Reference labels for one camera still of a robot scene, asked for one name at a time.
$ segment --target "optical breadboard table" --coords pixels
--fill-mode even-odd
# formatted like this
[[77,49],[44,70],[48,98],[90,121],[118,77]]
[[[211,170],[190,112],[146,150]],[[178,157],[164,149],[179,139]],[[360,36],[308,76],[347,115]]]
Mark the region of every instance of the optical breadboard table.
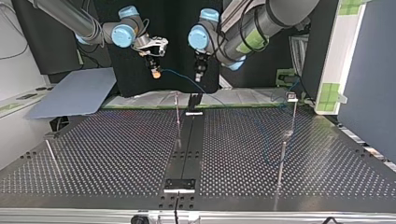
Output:
[[[3,209],[396,213],[396,174],[298,108],[101,110],[0,173]],[[288,140],[280,186],[279,160]],[[194,192],[165,193],[171,180]]]

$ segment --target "metal rod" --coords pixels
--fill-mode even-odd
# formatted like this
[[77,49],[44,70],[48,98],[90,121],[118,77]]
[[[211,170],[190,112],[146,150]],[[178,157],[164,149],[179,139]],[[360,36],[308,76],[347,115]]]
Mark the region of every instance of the metal rod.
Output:
[[298,102],[294,102],[294,109],[293,109],[293,120],[291,123],[291,131],[294,133],[294,122],[296,120],[296,112],[297,112],[297,103]]
[[175,95],[175,105],[176,105],[176,114],[177,114],[177,127],[180,130],[180,114],[178,112],[178,92]]
[[92,17],[67,0],[29,0],[40,9],[80,36],[91,36],[95,31]]
[[47,148],[49,149],[50,156],[53,160],[56,160],[55,154],[52,151],[52,146],[50,145],[50,140],[46,139]]
[[286,142],[282,143],[282,152],[280,155],[280,160],[281,163],[279,164],[279,173],[277,175],[277,187],[280,188],[282,184],[282,174],[283,174],[283,163],[285,160],[285,154],[286,154]]

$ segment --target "green tape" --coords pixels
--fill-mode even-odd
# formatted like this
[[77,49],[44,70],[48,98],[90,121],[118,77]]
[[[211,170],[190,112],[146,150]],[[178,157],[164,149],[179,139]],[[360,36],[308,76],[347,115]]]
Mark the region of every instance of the green tape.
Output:
[[317,110],[333,112],[338,103],[338,83],[323,83]]
[[338,15],[358,15],[362,3],[361,0],[342,0]]
[[[248,43],[249,46],[251,46],[254,49],[261,49],[263,47],[266,47],[268,45],[268,38],[269,36],[266,36],[265,39],[262,38],[260,33],[257,31],[257,29],[254,29],[250,34],[245,38],[246,42]],[[237,48],[237,51],[247,54],[251,52],[251,49],[249,49],[244,42],[242,42]]]
[[21,105],[23,105],[23,104],[14,103],[14,104],[10,104],[10,105],[4,105],[4,106],[0,107],[0,113],[3,113],[3,112],[8,111],[8,110],[15,109],[17,107],[20,107]]

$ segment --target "white wall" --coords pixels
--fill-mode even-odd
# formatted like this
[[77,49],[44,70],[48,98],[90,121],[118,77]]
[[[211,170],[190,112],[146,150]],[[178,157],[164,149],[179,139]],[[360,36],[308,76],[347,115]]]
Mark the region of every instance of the white wall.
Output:
[[[10,4],[10,0],[0,1]],[[5,11],[19,26],[14,14],[8,9]],[[17,54],[25,46],[25,39],[0,15],[0,58]],[[30,50],[16,58],[0,60],[0,102],[41,86],[45,86],[44,76],[40,75]],[[36,147],[43,141],[44,134],[50,132],[48,120],[24,118],[31,107],[0,118],[0,170]]]
[[33,106],[0,119],[0,170],[43,141],[50,132],[49,119],[25,119]]
[[[11,5],[11,0],[0,1]],[[8,9],[2,9],[19,26],[15,15]],[[23,51],[25,45],[25,39],[0,15],[0,58]],[[0,101],[43,85],[44,76],[40,75],[29,49],[16,58],[0,60]]]

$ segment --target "black backdrop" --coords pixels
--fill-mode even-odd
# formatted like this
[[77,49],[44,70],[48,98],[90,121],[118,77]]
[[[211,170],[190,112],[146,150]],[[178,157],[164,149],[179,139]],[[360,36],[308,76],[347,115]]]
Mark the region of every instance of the black backdrop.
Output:
[[[222,0],[95,0],[100,22],[119,21],[118,11],[126,6],[136,6],[142,19],[150,19],[148,33],[166,37],[169,45],[161,67],[170,68],[194,79],[194,51],[187,37],[191,27],[198,22],[202,8],[221,11]],[[153,90],[179,90],[199,92],[190,82],[171,73],[154,79],[145,66],[144,59],[131,49],[108,45],[108,52],[116,73],[121,95],[129,97]],[[201,86],[207,92],[219,88],[219,64],[211,59]]]

